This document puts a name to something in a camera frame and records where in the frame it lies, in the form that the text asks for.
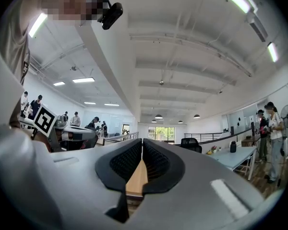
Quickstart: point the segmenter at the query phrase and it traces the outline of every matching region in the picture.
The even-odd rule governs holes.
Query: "wooden board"
[[[146,166],[144,161],[141,160],[132,177],[126,184],[126,194],[131,196],[142,196],[142,187],[147,182]]]

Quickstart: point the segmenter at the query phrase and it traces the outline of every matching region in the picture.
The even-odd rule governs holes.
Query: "window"
[[[170,144],[175,143],[175,128],[148,127],[148,139],[161,140]]]

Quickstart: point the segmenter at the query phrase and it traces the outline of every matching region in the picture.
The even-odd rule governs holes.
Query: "jeans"
[[[272,145],[272,160],[271,160],[271,169],[269,171],[270,180],[275,181],[279,176],[279,161],[282,157],[280,150],[283,147],[283,138],[277,138],[271,140]]]
[[[265,158],[267,154],[268,154],[267,137],[263,137],[260,140],[259,159]]]

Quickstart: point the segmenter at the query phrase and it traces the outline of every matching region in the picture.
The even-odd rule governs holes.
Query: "white table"
[[[225,148],[209,156],[233,171],[253,155],[248,177],[248,180],[250,180],[254,170],[256,148],[257,147],[237,147],[237,150],[234,153],[231,153],[229,148]]]

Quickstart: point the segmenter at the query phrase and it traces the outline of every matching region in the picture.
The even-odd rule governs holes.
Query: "desk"
[[[250,147],[256,145],[256,142],[260,139],[260,135],[251,136],[249,139],[244,139],[241,144],[243,147]]]
[[[249,156],[253,155],[251,161],[251,169],[248,177],[248,180],[250,180],[254,170],[256,155],[255,152],[256,147],[237,147],[237,150],[234,153],[231,153],[229,148],[225,148],[209,156],[233,171],[245,160],[247,160]]]

